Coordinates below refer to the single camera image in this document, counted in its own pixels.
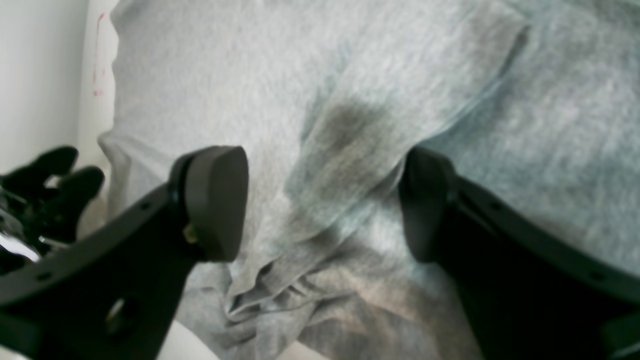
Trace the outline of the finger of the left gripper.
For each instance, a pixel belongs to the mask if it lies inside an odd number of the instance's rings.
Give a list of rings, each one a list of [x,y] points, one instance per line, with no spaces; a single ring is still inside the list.
[[[58,146],[41,153],[34,161],[1,176],[1,189],[12,198],[33,201],[49,190],[46,182],[71,173],[79,152],[74,146]]]
[[[41,237],[70,245],[78,240],[78,225],[102,189],[105,174],[96,166],[86,166],[61,177],[38,209],[36,229]]]

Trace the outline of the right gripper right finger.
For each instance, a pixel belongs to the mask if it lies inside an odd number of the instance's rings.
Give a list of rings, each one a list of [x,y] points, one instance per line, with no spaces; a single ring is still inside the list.
[[[407,247],[452,278],[486,360],[637,360],[640,283],[563,243],[422,146],[398,185]]]

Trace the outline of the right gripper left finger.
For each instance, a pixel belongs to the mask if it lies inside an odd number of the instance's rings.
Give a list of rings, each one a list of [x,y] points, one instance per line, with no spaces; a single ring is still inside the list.
[[[210,146],[84,239],[39,235],[47,198],[1,190],[1,346],[30,360],[154,360],[196,264],[230,263],[243,237],[249,161]]]

